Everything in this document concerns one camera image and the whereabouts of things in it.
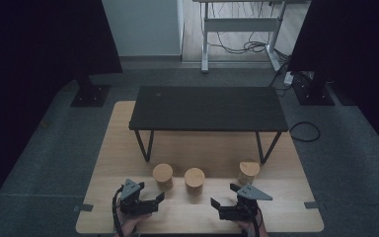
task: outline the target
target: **wooden board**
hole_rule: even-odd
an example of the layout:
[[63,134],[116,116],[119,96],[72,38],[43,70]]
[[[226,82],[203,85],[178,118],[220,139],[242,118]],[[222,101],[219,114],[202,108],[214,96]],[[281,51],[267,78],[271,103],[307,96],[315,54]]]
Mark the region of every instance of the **wooden board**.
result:
[[[222,205],[234,205],[239,163],[259,159],[255,134],[248,132],[155,131],[152,157],[146,163],[128,122],[134,102],[118,102],[107,128],[84,204],[92,211],[81,211],[76,224],[79,233],[113,233],[112,199],[129,178],[145,182],[142,200],[153,199],[161,191],[152,177],[156,165],[167,163],[174,169],[174,187],[165,193],[159,211],[137,226],[139,233],[240,233],[236,224],[220,220],[210,198]],[[140,132],[147,146],[150,132]],[[275,133],[261,133],[267,150]],[[199,168],[205,174],[200,196],[188,195],[184,174]],[[269,232],[319,232],[324,223],[318,209],[306,209],[314,201],[294,144],[288,132],[279,138],[253,185],[273,197],[260,200]]]

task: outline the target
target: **wooden block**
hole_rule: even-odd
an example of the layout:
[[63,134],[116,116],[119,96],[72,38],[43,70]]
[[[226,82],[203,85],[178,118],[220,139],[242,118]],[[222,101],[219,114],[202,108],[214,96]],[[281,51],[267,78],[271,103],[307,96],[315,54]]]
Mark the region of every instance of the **wooden block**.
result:
[[168,191],[174,185],[172,181],[173,174],[174,171],[168,164],[159,164],[153,169],[153,178],[162,191]]
[[186,181],[187,192],[193,196],[202,194],[202,185],[204,184],[205,176],[198,168],[191,168],[186,171],[184,176]]
[[260,163],[254,160],[246,160],[239,164],[239,168],[238,182],[243,186],[246,184],[251,185],[257,174],[260,172]]

